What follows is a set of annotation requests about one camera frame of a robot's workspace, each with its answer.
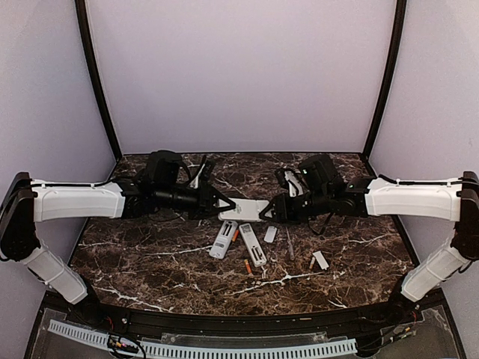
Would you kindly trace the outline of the white remote with green buttons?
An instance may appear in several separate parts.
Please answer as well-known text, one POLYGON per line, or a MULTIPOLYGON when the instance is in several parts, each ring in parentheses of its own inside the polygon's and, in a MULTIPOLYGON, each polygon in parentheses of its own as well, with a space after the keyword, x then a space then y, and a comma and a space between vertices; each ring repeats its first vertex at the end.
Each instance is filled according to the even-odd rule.
POLYGON ((236 204, 232 210, 220 212, 218 219, 222 221, 259 222, 260 212, 269 204, 268 200, 252 200, 243 198, 231 198, 236 204))

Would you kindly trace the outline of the white battery cover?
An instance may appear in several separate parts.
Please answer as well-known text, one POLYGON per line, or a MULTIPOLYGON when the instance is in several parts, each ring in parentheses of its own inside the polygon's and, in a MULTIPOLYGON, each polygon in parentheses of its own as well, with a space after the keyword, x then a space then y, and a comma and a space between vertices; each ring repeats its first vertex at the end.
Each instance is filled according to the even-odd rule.
POLYGON ((276 237, 276 234, 278 232, 278 228, 275 226, 268 226, 266 229, 265 236, 263 237, 263 240, 266 243, 273 243, 276 237))
POLYGON ((313 253, 315 260, 322 270, 327 270, 329 268, 329 263, 323 255, 322 251, 316 251, 313 253))

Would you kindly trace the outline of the white remote with battery compartment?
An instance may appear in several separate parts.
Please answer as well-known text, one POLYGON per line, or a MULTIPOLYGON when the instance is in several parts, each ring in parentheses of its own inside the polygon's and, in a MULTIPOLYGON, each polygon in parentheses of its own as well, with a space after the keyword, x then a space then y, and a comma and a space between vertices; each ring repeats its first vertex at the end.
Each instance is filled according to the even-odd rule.
POLYGON ((236 221, 224 221, 209 251, 212 258, 224 259, 225 254, 232 243, 235 232, 238 229, 236 221))

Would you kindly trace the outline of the orange AA battery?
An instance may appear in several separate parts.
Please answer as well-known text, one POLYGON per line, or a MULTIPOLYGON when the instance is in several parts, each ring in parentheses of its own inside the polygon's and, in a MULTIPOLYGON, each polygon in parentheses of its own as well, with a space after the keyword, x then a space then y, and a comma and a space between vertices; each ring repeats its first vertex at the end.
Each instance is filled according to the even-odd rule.
POLYGON ((237 240, 238 235, 240 234, 239 230, 236 230, 234 233, 234 236, 232 238, 232 242, 235 242, 237 240))

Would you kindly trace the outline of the clear handled screwdriver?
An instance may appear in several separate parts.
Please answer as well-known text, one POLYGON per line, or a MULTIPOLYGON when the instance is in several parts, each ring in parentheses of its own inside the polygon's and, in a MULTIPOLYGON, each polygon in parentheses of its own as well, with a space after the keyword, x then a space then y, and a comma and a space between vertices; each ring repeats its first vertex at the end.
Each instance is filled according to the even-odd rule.
POLYGON ((293 242, 290 237, 290 232, 288 229, 286 229, 286 234, 287 234, 287 250, 288 250, 288 255, 291 261, 295 259, 295 254, 294 254, 294 249, 293 249, 293 242))

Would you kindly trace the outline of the white remote with QR label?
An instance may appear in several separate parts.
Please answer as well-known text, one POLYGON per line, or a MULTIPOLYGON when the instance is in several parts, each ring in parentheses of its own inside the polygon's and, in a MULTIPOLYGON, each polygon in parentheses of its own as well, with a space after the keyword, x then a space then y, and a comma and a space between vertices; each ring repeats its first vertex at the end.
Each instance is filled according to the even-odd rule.
POLYGON ((239 231, 250 254, 254 267, 257 268, 266 265, 266 255, 257 240, 252 226, 250 224, 241 224, 239 225, 239 231))

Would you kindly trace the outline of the orange battery of QR remote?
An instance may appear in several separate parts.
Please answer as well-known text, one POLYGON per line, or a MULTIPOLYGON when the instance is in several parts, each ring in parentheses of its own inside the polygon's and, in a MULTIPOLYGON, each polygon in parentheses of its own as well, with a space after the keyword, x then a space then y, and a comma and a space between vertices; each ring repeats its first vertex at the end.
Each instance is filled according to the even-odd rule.
POLYGON ((247 259, 244 259, 245 267, 248 272, 248 275, 252 274, 251 266, 249 264, 249 261, 247 259))

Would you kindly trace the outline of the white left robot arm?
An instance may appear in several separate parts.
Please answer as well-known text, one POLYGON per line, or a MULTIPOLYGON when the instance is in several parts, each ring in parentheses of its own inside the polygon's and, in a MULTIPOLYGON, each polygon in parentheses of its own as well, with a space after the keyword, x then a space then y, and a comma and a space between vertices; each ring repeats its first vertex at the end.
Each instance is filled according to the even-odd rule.
POLYGON ((185 212, 192 220, 235 209, 233 200, 206 180, 195 186, 145 176, 106 182, 48 182, 18 173, 1 204, 1 260, 22 263, 90 326, 106 319, 105 308, 85 279, 37 235, 37 225, 83 218, 134 219, 161 209, 185 212))

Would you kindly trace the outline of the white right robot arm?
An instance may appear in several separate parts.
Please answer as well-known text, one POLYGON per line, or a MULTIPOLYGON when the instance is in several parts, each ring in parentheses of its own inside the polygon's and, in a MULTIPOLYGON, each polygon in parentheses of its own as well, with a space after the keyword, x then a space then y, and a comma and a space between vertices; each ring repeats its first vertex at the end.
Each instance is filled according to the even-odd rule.
POLYGON ((453 233, 400 283, 400 294, 382 308, 382 318, 396 325, 409 315, 411 303, 478 260, 478 178, 466 171, 459 178, 414 181, 316 175, 303 170, 306 191, 275 196, 260 211, 264 221, 305 223, 319 215, 368 217, 398 215, 438 218, 454 223, 453 233))

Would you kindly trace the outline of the black curved front rail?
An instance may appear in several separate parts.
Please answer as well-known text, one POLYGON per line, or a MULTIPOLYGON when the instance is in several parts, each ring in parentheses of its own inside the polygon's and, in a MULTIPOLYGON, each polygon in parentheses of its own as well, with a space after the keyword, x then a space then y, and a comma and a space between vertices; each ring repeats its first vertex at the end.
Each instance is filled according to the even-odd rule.
POLYGON ((363 307, 283 316, 200 316, 128 309, 101 304, 110 316, 114 331, 131 337, 159 338, 163 334, 220 337, 325 332, 329 337, 345 334, 376 334, 388 324, 377 320, 387 309, 385 302, 363 307))

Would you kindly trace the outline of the black right rear frame post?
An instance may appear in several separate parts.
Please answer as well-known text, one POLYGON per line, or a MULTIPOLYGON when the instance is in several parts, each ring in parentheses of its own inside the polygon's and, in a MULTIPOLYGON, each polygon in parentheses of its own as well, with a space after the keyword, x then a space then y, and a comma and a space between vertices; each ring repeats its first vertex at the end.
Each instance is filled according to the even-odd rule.
POLYGON ((376 143, 379 129, 382 123, 383 115, 390 94, 391 85, 394 78, 394 72, 397 64, 397 58, 400 51, 400 44, 403 35, 403 27, 406 18, 407 0, 397 0, 394 21, 392 24, 391 38, 388 46, 388 54, 385 62, 385 69, 382 76, 381 85, 373 112, 370 128, 366 137, 361 156, 365 162, 369 162, 376 143))

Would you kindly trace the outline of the black frame post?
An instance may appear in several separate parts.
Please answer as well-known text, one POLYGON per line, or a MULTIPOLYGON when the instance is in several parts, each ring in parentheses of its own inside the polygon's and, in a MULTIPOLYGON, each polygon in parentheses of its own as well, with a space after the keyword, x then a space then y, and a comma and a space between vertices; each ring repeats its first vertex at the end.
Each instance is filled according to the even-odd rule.
POLYGON ((397 64, 397 58, 400 51, 400 44, 403 35, 403 27, 406 18, 407 0, 397 0, 394 21, 392 24, 391 38, 388 46, 388 54, 385 62, 385 69, 382 76, 381 85, 373 112, 370 128, 366 137, 361 156, 365 162, 369 162, 376 143, 379 129, 382 123, 383 115, 390 94, 391 85, 394 78, 394 72, 397 64))
POLYGON ((118 162, 122 159, 123 153, 121 151, 118 137, 114 129, 112 117, 109 112, 109 107, 103 89, 102 80, 100 78, 100 71, 97 64, 94 43, 88 20, 87 2, 85 0, 75 0, 74 4, 91 87, 94 92, 97 108, 100 113, 100 119, 102 121, 103 129, 105 131, 110 150, 112 151, 115 161, 118 162))

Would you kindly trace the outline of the black left rear frame post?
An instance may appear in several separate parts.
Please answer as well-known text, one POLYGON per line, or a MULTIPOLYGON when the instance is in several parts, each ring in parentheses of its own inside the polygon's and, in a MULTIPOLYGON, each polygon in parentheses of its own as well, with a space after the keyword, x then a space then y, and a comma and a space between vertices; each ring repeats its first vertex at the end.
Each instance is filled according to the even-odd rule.
POLYGON ((112 151, 115 161, 118 162, 122 159, 123 153, 121 151, 118 137, 114 129, 112 117, 109 112, 109 107, 103 89, 102 80, 100 78, 100 71, 97 64, 94 43, 88 20, 87 2, 85 0, 75 0, 74 4, 91 87, 94 92, 97 108, 100 113, 100 119, 102 121, 103 129, 105 131, 110 150, 112 151))

